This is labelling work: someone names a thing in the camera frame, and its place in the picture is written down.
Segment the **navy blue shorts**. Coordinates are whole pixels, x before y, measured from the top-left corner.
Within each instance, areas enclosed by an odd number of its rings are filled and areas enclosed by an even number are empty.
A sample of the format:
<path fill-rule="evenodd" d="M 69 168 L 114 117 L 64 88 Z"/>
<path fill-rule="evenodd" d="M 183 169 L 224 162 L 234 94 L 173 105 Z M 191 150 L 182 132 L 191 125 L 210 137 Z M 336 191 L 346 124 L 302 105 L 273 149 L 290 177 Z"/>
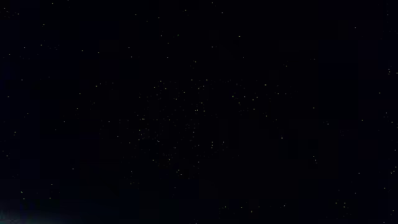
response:
<path fill-rule="evenodd" d="M 2 223 L 396 223 L 396 1 L 2 1 Z"/>

